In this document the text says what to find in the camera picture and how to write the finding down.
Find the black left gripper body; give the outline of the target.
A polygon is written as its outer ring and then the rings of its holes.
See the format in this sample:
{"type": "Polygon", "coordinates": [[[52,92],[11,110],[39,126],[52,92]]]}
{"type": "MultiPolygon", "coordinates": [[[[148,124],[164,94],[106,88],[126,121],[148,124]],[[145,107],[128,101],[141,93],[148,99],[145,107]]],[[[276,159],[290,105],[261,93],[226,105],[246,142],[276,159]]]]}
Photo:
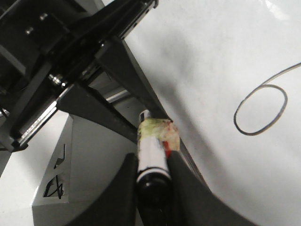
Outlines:
{"type": "Polygon", "coordinates": [[[101,73],[100,42],[122,40],[156,0],[115,0],[94,14],[74,0],[3,0],[0,3],[0,126],[2,151],[20,151],[58,111],[72,84],[101,73]]]}

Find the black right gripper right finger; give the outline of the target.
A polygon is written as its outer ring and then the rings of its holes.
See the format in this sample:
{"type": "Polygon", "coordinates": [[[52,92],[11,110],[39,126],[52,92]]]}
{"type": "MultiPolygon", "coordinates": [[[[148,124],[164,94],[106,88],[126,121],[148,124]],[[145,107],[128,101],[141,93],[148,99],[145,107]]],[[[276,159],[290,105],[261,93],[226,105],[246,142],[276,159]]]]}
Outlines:
{"type": "Polygon", "coordinates": [[[170,153],[167,162],[174,189],[172,206],[174,226],[253,225],[203,185],[177,151],[170,153]]]}

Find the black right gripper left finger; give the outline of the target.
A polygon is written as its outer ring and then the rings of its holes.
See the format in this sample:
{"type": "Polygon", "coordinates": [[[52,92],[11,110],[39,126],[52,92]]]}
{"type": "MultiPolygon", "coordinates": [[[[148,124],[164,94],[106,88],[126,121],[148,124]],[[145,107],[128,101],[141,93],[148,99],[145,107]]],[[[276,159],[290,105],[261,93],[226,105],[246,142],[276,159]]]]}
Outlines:
{"type": "Polygon", "coordinates": [[[134,153],[125,156],[116,176],[105,191],[69,226],[134,226],[136,215],[136,174],[134,153]]]}

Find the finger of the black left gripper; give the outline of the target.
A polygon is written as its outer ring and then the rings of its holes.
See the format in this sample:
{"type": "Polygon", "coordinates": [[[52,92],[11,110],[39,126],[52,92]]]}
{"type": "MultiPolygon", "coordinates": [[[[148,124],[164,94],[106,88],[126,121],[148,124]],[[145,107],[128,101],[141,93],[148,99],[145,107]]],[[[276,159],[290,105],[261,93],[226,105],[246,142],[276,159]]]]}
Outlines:
{"type": "Polygon", "coordinates": [[[137,143],[137,128],[95,89],[72,84],[57,101],[57,109],[104,126],[133,143],[137,143]]]}
{"type": "Polygon", "coordinates": [[[112,37],[100,42],[95,58],[102,69],[137,98],[154,118],[170,118],[124,40],[112,37]]]}

